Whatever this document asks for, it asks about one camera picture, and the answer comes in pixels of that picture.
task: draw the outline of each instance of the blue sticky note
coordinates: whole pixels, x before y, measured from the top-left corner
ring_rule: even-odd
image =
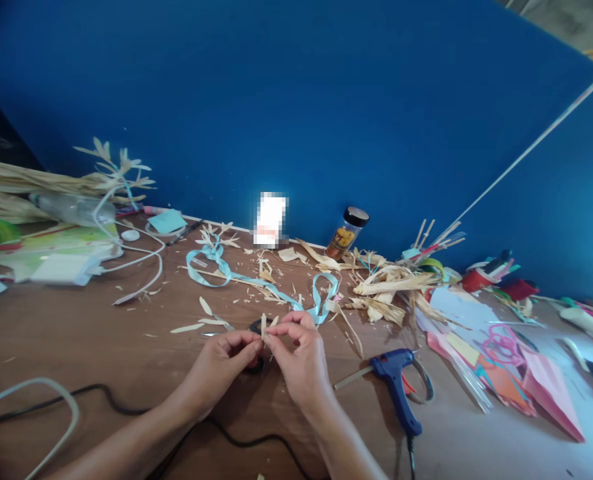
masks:
[[[405,252],[403,252],[403,259],[407,260],[407,259],[411,259],[412,257],[416,257],[419,253],[421,253],[419,251],[419,249],[409,249],[406,250]]]
[[[155,215],[148,219],[159,233],[170,233],[187,225],[187,222],[181,217],[181,212],[177,210],[168,210],[160,215]]]

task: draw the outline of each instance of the plastic bottle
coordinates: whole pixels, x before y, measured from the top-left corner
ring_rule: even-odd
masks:
[[[82,227],[97,226],[93,218],[93,212],[99,206],[101,199],[42,191],[31,194],[30,200],[44,212],[63,222],[74,223]],[[107,201],[99,210],[97,219],[102,224],[112,223],[115,221],[116,216],[115,206]]]
[[[347,207],[343,213],[343,224],[336,229],[334,238],[325,249],[325,254],[334,260],[339,260],[346,253],[359,232],[368,223],[370,215],[356,207]]]

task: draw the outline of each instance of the wooden craft stick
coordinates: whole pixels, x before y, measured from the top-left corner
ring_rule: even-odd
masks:
[[[434,219],[430,222],[430,226],[428,227],[428,231],[423,234],[423,240],[421,240],[421,244],[418,246],[419,250],[423,250],[423,244],[428,239],[428,235],[430,235],[430,230],[432,230],[432,226],[434,225]]]
[[[432,245],[438,245],[439,243],[444,241],[448,237],[448,235],[451,234],[460,224],[461,222],[455,222],[452,225],[450,225],[450,227],[448,227],[448,229],[444,233],[442,233],[438,239],[432,242]]]
[[[465,240],[465,237],[463,237],[463,238],[461,238],[461,239],[459,239],[459,240],[457,240],[457,241],[454,241],[454,242],[452,242],[452,243],[448,243],[448,244],[447,244],[447,245],[445,245],[443,248],[451,247],[451,246],[453,246],[453,245],[456,245],[457,243],[460,243],[460,242],[462,242],[462,241],[464,241],[464,240]]]
[[[418,231],[418,235],[416,236],[416,241],[414,242],[414,246],[412,248],[416,248],[416,246],[418,245],[418,241],[421,238],[421,233],[423,233],[423,229],[425,228],[425,223],[427,222],[427,219],[423,220],[423,223],[421,223],[421,230]]]

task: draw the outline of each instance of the finger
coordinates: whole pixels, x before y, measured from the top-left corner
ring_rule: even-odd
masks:
[[[275,356],[275,359],[277,359],[279,367],[281,367],[281,369],[286,367],[290,358],[294,355],[288,350],[283,341],[274,335],[266,335],[263,337],[263,341],[270,347],[272,354]]]
[[[261,350],[263,350],[263,342],[261,341],[261,337],[259,337],[256,341],[246,345],[243,350],[232,357],[230,362],[235,365],[237,373],[241,372],[245,367],[255,362],[259,353],[261,353]]]
[[[309,329],[316,328],[314,326],[314,319],[312,318],[312,315],[306,311],[291,311],[281,319],[281,323],[287,322],[298,323]]]
[[[308,335],[309,330],[298,323],[288,322],[279,323],[274,327],[269,327],[265,330],[265,333],[269,333],[270,335],[278,335],[279,337],[283,335],[290,335],[292,340],[300,340]]]
[[[213,338],[216,339],[219,347],[226,353],[230,353],[237,347],[244,347],[245,345],[250,345],[252,342],[261,340],[261,336],[258,333],[249,330],[230,330]]]

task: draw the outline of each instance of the hand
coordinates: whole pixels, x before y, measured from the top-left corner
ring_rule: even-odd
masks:
[[[261,336],[249,330],[234,330],[211,337],[168,402],[180,407],[189,419],[202,421],[237,375],[244,368],[256,365],[262,349]]]
[[[323,339],[309,313],[293,311],[283,317],[281,323],[266,329],[264,342],[272,350],[283,372],[292,400],[304,411],[317,403],[334,398],[325,361]],[[290,352],[279,338],[289,335],[298,345]]]

